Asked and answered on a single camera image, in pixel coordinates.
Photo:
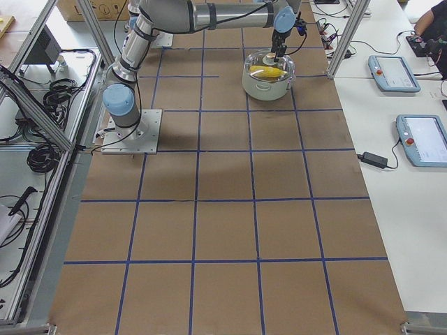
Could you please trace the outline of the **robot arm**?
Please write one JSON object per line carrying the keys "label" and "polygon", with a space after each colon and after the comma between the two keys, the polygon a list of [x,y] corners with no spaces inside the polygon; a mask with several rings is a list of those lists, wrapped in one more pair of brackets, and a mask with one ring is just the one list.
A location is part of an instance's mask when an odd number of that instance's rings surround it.
{"label": "robot arm", "polygon": [[248,39],[266,48],[285,1],[195,4],[141,1],[140,14],[108,75],[165,110],[162,151],[274,149],[298,134],[291,95],[260,100],[243,87]]}

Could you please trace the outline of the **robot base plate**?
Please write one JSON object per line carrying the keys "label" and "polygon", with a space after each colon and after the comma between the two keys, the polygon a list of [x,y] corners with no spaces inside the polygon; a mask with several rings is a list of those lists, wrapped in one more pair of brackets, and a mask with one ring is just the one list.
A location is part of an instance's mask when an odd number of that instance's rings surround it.
{"label": "robot base plate", "polygon": [[108,127],[101,147],[102,154],[156,154],[159,143],[162,110],[142,110],[138,127],[122,129],[116,127],[109,117]]}

